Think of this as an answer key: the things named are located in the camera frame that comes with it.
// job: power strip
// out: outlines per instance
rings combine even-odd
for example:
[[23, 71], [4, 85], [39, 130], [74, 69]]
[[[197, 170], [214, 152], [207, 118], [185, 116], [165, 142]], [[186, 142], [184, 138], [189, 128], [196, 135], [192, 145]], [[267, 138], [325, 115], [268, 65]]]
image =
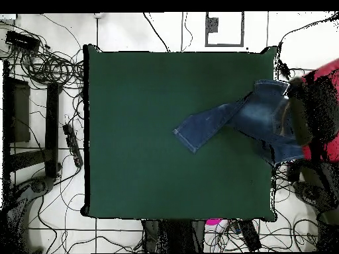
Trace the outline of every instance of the power strip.
[[80, 154], [79, 146], [77, 144], [77, 138], [74, 134], [74, 129], [69, 124], [62, 126], [62, 129], [66, 135], [67, 146], [73, 155], [74, 164], [77, 168], [80, 168], [83, 166], [83, 160]]

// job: denim jeans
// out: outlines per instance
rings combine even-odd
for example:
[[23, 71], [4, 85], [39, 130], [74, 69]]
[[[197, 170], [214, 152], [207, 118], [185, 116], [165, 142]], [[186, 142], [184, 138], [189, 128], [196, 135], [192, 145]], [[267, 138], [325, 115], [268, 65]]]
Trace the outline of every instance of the denim jeans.
[[285, 113], [285, 99], [289, 84], [280, 81], [259, 80], [245, 98], [226, 103], [187, 117], [173, 133], [193, 153], [213, 137], [223, 126], [256, 140], [255, 151], [269, 163], [303, 158], [292, 129], [291, 113]]

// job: white floor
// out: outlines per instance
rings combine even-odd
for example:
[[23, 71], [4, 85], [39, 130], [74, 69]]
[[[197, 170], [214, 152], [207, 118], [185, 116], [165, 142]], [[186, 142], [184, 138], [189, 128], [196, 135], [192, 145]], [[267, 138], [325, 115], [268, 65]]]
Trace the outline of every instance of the white floor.
[[[260, 52], [267, 45], [277, 45], [284, 34], [288, 31], [302, 27], [310, 22], [317, 21], [329, 17], [333, 13], [329, 12], [269, 12], [269, 26], [267, 37], [267, 12], [245, 12], [245, 39], [244, 47], [240, 49], [230, 48], [206, 48], [205, 47], [205, 13], [188, 13], [186, 27], [190, 33], [183, 29], [183, 49], [185, 52], [192, 51], [230, 51], [240, 50], [249, 52]], [[45, 14], [49, 19], [64, 26], [58, 26], [56, 23], [49, 21], [42, 15], [19, 15], [16, 26], [23, 28], [35, 34], [43, 36], [47, 44], [51, 47], [51, 51], [62, 52], [69, 56], [74, 56], [84, 44], [97, 44], [97, 22], [93, 14]], [[168, 48], [172, 52], [181, 50], [181, 12], [180, 13], [151, 13], [146, 15], [152, 21], [154, 28], [163, 38]], [[159, 38], [143, 17], [142, 13], [107, 13], [98, 22], [98, 45], [102, 51], [119, 51], [119, 50], [149, 50], [153, 52], [164, 52], [165, 48]], [[283, 44], [281, 59], [292, 67], [303, 69], [314, 69], [325, 64], [335, 58], [338, 58], [338, 23], [327, 22], [312, 26], [305, 30], [300, 30], [286, 36]], [[77, 60], [82, 60], [82, 51], [77, 55]], [[296, 75], [302, 75], [303, 70], [296, 70]], [[72, 96], [78, 92], [76, 89], [69, 90]], [[31, 91], [30, 111], [40, 111], [44, 116], [46, 109], [41, 105], [46, 104], [45, 90]], [[60, 95], [60, 123], [64, 124], [68, 120], [68, 116], [73, 116], [74, 109], [72, 99], [65, 93]], [[30, 116], [30, 127], [36, 134], [41, 146], [44, 147], [44, 119], [41, 115], [33, 113]], [[83, 138], [82, 120], [74, 122], [75, 129], [78, 131], [77, 137]], [[36, 143], [32, 137], [29, 144], [16, 144], [19, 147], [36, 148]], [[64, 133], [60, 129], [59, 133], [59, 159], [60, 161], [69, 155]], [[17, 148], [17, 153], [27, 151], [27, 149]], [[65, 159], [63, 164], [63, 178], [75, 173], [76, 168], [73, 164], [72, 157]], [[42, 165], [36, 165], [12, 174], [12, 180], [20, 183], [27, 180], [34, 172], [43, 168]], [[67, 241], [65, 247], [70, 253], [114, 253], [121, 247], [113, 245], [107, 240], [101, 238], [106, 237], [108, 240], [124, 246], [135, 246], [142, 237], [142, 226], [137, 220], [107, 220], [85, 218], [79, 213], [79, 209], [83, 206], [84, 193], [84, 171], [57, 187], [55, 187], [44, 199], [41, 218], [51, 227], [57, 229], [58, 234], [56, 242], [53, 244], [50, 253], [65, 253], [61, 246], [65, 240], [65, 230], [67, 231]], [[289, 193], [287, 189], [281, 189], [277, 192], [275, 198], [275, 207], [290, 222], [308, 218], [315, 221], [314, 212], [305, 204], [296, 199], [293, 193]], [[35, 246], [43, 246], [44, 252], [53, 242], [55, 233], [42, 225], [36, 217], [38, 208], [41, 205], [41, 198], [36, 200], [30, 212], [30, 238]], [[278, 219], [275, 223], [260, 222], [260, 235], [262, 244], [266, 247], [285, 247], [291, 244], [291, 237], [288, 229], [276, 231], [276, 236], [266, 236], [269, 231], [278, 230], [279, 228], [288, 228], [288, 221], [278, 213]], [[208, 226], [207, 230], [222, 231], [218, 226]], [[315, 227], [308, 222], [301, 222], [297, 225], [296, 230], [301, 235], [307, 233], [316, 234]], [[214, 244], [213, 233], [207, 233], [205, 236], [205, 251], [209, 252], [210, 247], [207, 244]], [[242, 241], [234, 239], [238, 245], [242, 245]], [[312, 251], [314, 247], [310, 243], [305, 242], [299, 245], [303, 251]], [[227, 249], [234, 246], [228, 243]], [[211, 251], [219, 252], [220, 248], [212, 247]], [[297, 251], [293, 241], [292, 251]]]

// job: electrical cord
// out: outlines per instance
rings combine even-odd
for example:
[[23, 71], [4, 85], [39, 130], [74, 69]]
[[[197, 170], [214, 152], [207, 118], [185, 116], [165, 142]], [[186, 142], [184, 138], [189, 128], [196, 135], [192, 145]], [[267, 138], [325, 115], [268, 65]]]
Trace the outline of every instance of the electrical cord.
[[148, 23], [150, 24], [150, 26], [152, 27], [153, 31], [156, 33], [156, 36], [162, 41], [162, 44], [164, 44], [166, 51], [170, 52], [170, 49], [166, 46], [165, 42], [162, 40], [162, 38], [160, 37], [160, 35], [156, 32], [156, 29], [154, 28], [153, 24], [150, 22], [150, 19], [145, 15], [145, 13], [142, 13], [144, 15], [144, 18], [148, 21]]
[[190, 45], [192, 44], [192, 41], [193, 41], [193, 35], [192, 35], [191, 31], [189, 31], [188, 28], [187, 28], [187, 26], [186, 26], [187, 16], [188, 16], [188, 12], [186, 12], [184, 27], [185, 27], [186, 30], [190, 33], [190, 35], [191, 35], [191, 41], [190, 41], [189, 45], [186, 46], [186, 47], [182, 50], [182, 52], [184, 52], [184, 51], [186, 50], [186, 48], [190, 47]]

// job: green tabletop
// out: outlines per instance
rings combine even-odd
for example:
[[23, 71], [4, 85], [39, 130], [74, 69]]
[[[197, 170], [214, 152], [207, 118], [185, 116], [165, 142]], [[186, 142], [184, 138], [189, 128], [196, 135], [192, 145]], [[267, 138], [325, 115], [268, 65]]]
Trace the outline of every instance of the green tabletop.
[[261, 218], [271, 168], [254, 141], [223, 128], [196, 154], [172, 130], [190, 114], [241, 99], [273, 79], [263, 54], [89, 52], [88, 216]]

